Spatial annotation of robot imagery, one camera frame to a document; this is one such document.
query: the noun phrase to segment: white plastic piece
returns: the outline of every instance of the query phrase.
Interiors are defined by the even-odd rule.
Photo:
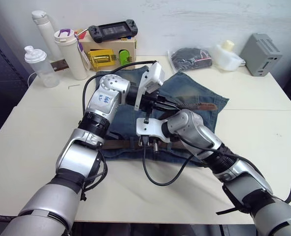
[[[162,66],[158,62],[155,62],[148,71],[144,72],[142,75],[139,89],[137,91],[134,110],[139,110],[141,98],[145,92],[154,92],[159,89],[166,80]]]
[[[75,79],[86,79],[87,71],[78,50],[78,41],[75,37],[74,31],[70,29],[62,29],[55,32],[54,37],[55,42],[60,48]]]
[[[222,46],[216,45],[209,50],[212,61],[217,67],[227,71],[234,71],[244,62],[242,58],[231,52],[233,47],[234,43],[227,40]]]
[[[47,13],[41,10],[32,12],[32,19],[36,23],[41,36],[43,37],[48,49],[50,50],[53,60],[61,60],[63,56],[60,49],[55,43],[54,29],[48,19]]]
[[[148,135],[151,137],[157,137],[161,139],[164,143],[170,143],[170,138],[165,137],[162,132],[162,124],[167,122],[167,120],[158,120],[154,118],[149,118],[149,123],[144,123],[144,118],[136,119],[136,134],[137,136]]]
[[[54,74],[47,54],[41,49],[34,49],[33,46],[25,47],[25,61],[31,65],[38,77],[46,87],[55,87],[59,84],[59,78]]]

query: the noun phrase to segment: shaker bottle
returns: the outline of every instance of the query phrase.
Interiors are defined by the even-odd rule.
[[[88,75],[81,54],[78,50],[78,41],[75,37],[74,31],[70,29],[62,29],[55,32],[55,42],[60,48],[60,51],[75,79],[86,79]]]
[[[60,49],[55,43],[55,37],[52,24],[48,19],[47,13],[41,10],[33,11],[32,12],[32,19],[38,26],[38,29],[45,40],[45,43],[49,50],[52,53],[54,60],[61,60],[63,56],[60,52]]]
[[[26,51],[25,61],[31,65],[43,84],[49,88],[57,86],[59,78],[55,75],[55,71],[47,59],[47,54],[41,49],[34,49],[33,46],[27,46],[24,49]]]

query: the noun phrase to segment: brown leather belt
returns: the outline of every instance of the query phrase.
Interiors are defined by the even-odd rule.
[[[106,140],[105,143],[102,146],[103,150],[109,150],[109,149],[142,149],[143,147],[140,147],[137,141],[130,140]],[[167,148],[167,143],[158,142],[159,148]],[[171,149],[186,149],[181,141],[177,141],[171,144]]]

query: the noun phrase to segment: denim fabric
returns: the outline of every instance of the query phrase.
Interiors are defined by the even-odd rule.
[[[129,80],[132,85],[139,86],[142,74],[148,69],[147,66],[134,69],[134,70],[120,70],[115,74],[122,78]],[[108,72],[100,71],[97,74],[106,74]],[[96,79],[96,87],[99,86],[101,77]],[[218,113],[227,104],[228,99],[220,95],[217,95],[213,91],[206,87],[196,83],[188,75],[183,72],[177,72],[164,82],[160,88],[160,95],[165,96],[169,100],[173,100],[177,103],[198,103],[207,102],[214,103],[218,109],[216,111],[194,111],[203,118],[204,125],[214,132],[215,125],[218,117]],[[151,117],[159,118],[162,115],[160,111],[153,111]],[[121,139],[137,141],[136,135],[136,119],[145,117],[145,112],[135,111],[133,106],[122,105],[119,106],[113,122],[110,124],[109,131],[118,134]],[[113,149],[102,150],[102,153],[106,159],[140,159],[143,156],[142,150],[134,150],[133,142],[131,142],[131,148],[129,149]],[[166,161],[172,163],[183,163],[184,159],[190,157],[190,153],[186,150],[172,150],[171,148],[161,148],[158,155],[153,155],[150,159]],[[196,165],[200,164],[200,161],[193,158],[193,162]]]

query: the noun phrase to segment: silver robot arm segment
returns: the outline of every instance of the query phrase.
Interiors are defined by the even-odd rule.
[[[66,236],[70,232],[85,180],[98,173],[98,148],[119,104],[124,104],[130,82],[105,75],[56,163],[56,175],[41,187],[5,228],[2,236]]]
[[[201,116],[183,109],[165,120],[150,118],[148,124],[143,120],[137,120],[138,136],[151,136],[167,143],[172,136],[180,137],[186,149],[223,183],[223,190],[235,208],[219,214],[234,210],[249,213],[261,236],[291,236],[291,206],[273,196],[264,177],[205,127]]]

